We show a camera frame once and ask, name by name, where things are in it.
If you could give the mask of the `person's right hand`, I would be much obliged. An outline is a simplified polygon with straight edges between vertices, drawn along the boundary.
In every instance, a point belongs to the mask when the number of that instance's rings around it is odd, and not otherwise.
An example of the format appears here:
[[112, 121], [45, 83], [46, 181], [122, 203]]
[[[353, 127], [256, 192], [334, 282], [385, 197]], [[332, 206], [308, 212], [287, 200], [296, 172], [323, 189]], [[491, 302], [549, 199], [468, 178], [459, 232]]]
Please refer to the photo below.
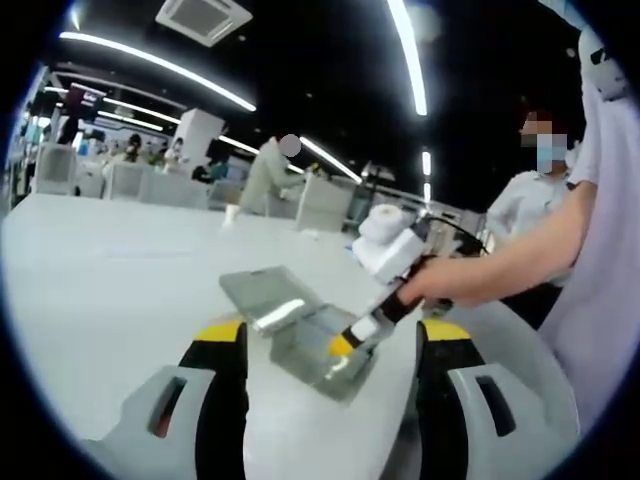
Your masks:
[[420, 300], [450, 300], [476, 306], [496, 299], [487, 258], [434, 257], [397, 292], [403, 305]]

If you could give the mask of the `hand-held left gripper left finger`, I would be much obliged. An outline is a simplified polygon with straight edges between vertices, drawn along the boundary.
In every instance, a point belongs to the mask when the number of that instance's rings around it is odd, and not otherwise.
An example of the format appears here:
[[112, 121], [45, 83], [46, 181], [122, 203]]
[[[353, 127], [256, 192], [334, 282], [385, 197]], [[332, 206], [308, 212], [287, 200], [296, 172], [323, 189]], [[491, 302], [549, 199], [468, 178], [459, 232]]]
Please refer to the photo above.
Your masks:
[[247, 377], [247, 325], [224, 319], [134, 390], [115, 426], [83, 448], [113, 479], [243, 479]]

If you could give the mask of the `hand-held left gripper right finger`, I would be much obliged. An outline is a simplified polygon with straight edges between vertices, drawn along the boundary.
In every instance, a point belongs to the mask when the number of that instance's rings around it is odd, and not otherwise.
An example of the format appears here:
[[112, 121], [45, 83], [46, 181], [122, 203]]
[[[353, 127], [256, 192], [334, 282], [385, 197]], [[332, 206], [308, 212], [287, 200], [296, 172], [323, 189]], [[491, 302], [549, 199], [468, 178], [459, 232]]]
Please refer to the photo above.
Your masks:
[[423, 320], [416, 386], [423, 479], [543, 479], [580, 438], [571, 388], [532, 332], [502, 344]]

